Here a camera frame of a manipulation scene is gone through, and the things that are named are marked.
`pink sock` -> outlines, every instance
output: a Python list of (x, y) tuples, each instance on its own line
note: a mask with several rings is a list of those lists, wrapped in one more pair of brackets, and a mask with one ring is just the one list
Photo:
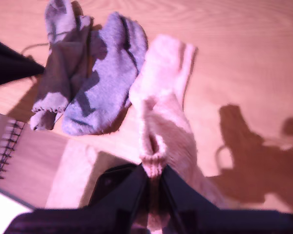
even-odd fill
[(158, 179), (167, 164), (206, 199), (220, 208), (228, 207), (227, 200), (197, 166), (194, 134), (182, 110), (193, 53), (194, 46), (159, 35), (129, 91), (138, 113), (140, 158), (151, 180), (151, 231), (163, 225), (158, 213)]
[(129, 91), (133, 105), (148, 96), (173, 91), (183, 105), (195, 47), (167, 35), (158, 35), (146, 53), (142, 70)]

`wooden surface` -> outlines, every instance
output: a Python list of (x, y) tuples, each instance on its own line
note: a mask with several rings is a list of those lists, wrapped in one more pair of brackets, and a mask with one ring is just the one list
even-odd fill
[[(0, 0), (0, 41), (43, 65), (48, 46), (30, 46), (47, 42), (46, 4)], [(79, 4), (95, 24), (104, 24), (112, 11), (119, 11), (143, 26), (149, 42), (165, 33), (197, 46), (185, 114), (196, 137), (199, 166), (225, 194), (248, 207), (293, 211), (293, 0)], [(0, 113), (28, 121), (37, 91), (33, 80), (1, 86)], [(64, 135), (61, 121), (53, 132)], [(132, 107), (118, 132), (74, 138), (139, 162)]]

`black plastic object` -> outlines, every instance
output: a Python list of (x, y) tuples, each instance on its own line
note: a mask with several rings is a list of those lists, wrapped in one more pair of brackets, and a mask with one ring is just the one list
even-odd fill
[(293, 233), (293, 214), (269, 210), (220, 210), (169, 166), (162, 173), (160, 194), (160, 204), (166, 205), (179, 234)]
[(94, 206), (75, 210), (37, 209), (17, 216), (5, 234), (127, 234), (147, 188), (147, 175), (139, 165)]
[(117, 188), (136, 167), (136, 164), (129, 163), (106, 170), (96, 182), (89, 206), (97, 204), (102, 198)]
[(0, 85), (42, 74), (44, 67), (0, 42)]
[[(128, 234), (147, 205), (148, 178), (142, 165), (103, 173), (89, 206), (77, 210), (35, 210), (17, 216), (5, 234)], [(293, 233), (293, 214), (262, 210), (220, 210), (188, 186), (169, 166), (160, 180), (160, 208), (170, 213), (164, 234)]]

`sock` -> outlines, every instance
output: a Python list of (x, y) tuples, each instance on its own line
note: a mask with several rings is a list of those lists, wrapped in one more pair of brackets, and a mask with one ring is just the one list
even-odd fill
[(167, 35), (158, 35), (146, 53), (141, 73), (132, 85), (129, 99), (135, 100), (172, 90), (182, 106), (196, 48)]
[(70, 0), (50, 0), (45, 11), (50, 54), (32, 111), (32, 130), (51, 130), (86, 78), (90, 17), (75, 18)]
[(159, 35), (147, 51), (141, 73), (129, 91), (129, 99), (138, 113), (139, 154), (150, 178), (147, 227), (151, 231), (162, 228), (157, 179), (167, 164), (214, 205), (229, 206), (197, 166), (194, 134), (182, 110), (194, 51), (192, 45)]
[(62, 130), (67, 134), (103, 133), (129, 106), (128, 92), (138, 75), (136, 64), (144, 60), (147, 41), (139, 24), (126, 19), (128, 30), (123, 19), (115, 12), (102, 30), (91, 33), (91, 55), (96, 61), (64, 113)]

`gray sock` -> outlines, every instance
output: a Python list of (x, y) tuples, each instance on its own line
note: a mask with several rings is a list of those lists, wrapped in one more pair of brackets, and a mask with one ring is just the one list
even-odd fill
[(75, 18), (70, 0), (50, 0), (45, 23), (50, 54), (30, 119), (32, 130), (51, 130), (86, 78), (89, 16)]
[(115, 12), (102, 30), (91, 33), (91, 55), (96, 61), (64, 113), (62, 130), (67, 134), (104, 133), (129, 106), (128, 92), (138, 75), (137, 64), (144, 61), (147, 40), (139, 24), (127, 19), (127, 27), (123, 19)]

